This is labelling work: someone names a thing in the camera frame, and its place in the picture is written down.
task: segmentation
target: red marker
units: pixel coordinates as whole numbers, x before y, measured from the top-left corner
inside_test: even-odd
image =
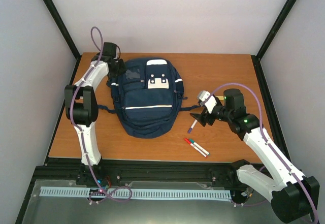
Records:
[[[201,153],[201,155],[203,155],[204,157],[207,157],[206,154],[204,154],[199,148],[197,148],[194,144],[192,144],[188,138],[184,138],[184,140],[190,145],[192,146],[194,149],[196,149],[198,152]]]

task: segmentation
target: gray floor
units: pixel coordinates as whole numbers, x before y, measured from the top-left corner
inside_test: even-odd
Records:
[[[38,197],[40,186],[53,185],[39,182],[31,197],[24,224],[57,223],[133,223],[133,224],[278,224],[282,223],[273,213],[271,205],[234,208],[231,203],[217,201],[148,201],[131,200],[117,203],[107,200],[99,205],[89,205],[82,198]],[[60,183],[55,186],[66,186]],[[254,194],[248,203],[263,198]],[[292,223],[304,223],[296,220]]]

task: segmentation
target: gray wall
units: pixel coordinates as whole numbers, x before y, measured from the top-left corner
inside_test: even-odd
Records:
[[[298,0],[262,60],[293,162],[320,182],[325,221],[325,0]]]
[[[75,59],[42,0],[0,0],[0,34],[0,217],[12,224],[44,162]]]
[[[88,30],[122,52],[256,54],[286,0],[53,0],[81,52]]]

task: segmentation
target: black frame post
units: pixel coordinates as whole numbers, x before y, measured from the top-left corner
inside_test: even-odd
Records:
[[[43,2],[45,3],[47,9],[51,13],[57,27],[59,28],[61,34],[63,35],[64,39],[66,40],[66,42],[67,42],[73,56],[76,59],[79,59],[80,58],[80,53],[79,53],[75,43],[73,42],[73,40],[72,40],[68,30],[67,30],[67,27],[63,23],[63,20],[61,19],[60,14],[57,11],[53,1],[52,0],[43,0]]]
[[[292,7],[294,6],[295,3],[296,3],[296,0],[287,0],[285,2],[279,16],[275,20],[269,34],[266,36],[261,48],[259,49],[259,51],[256,55],[258,61],[260,61],[262,59],[262,57],[264,56],[265,52],[269,48],[274,37],[276,36],[281,25],[283,24],[284,20],[286,19],[287,15],[289,14],[290,10],[292,9]]]

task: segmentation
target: table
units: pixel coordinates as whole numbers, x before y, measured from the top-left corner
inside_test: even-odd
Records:
[[[84,75],[94,55],[95,53],[82,55],[74,82]],[[263,104],[250,55],[171,53],[123,53],[121,55],[124,61],[137,57],[162,57],[171,61],[183,79],[184,96],[188,97],[183,101],[183,107],[197,104],[197,95],[201,90],[211,92],[217,86],[229,82],[247,85],[257,94]],[[98,86],[95,92],[96,99],[98,104],[113,109],[110,88],[106,86],[106,81],[107,78],[103,79]],[[258,116],[254,97],[245,89],[240,89],[244,94],[247,112]],[[217,95],[222,95],[223,90],[217,92]],[[201,111],[202,109],[198,108],[191,112],[200,113]],[[126,134],[115,114],[100,110],[96,121],[98,148],[104,159],[228,163],[244,158],[251,163],[261,162],[253,150],[230,131],[227,123],[216,121],[213,126],[206,127],[197,124],[189,135],[187,130],[192,123],[193,118],[189,112],[179,112],[173,128],[167,134],[155,139],[138,139]],[[271,135],[264,106],[263,124]],[[183,140],[184,137],[196,140],[210,152],[210,155],[204,158]],[[49,157],[81,158],[76,131],[65,113],[60,119]]]

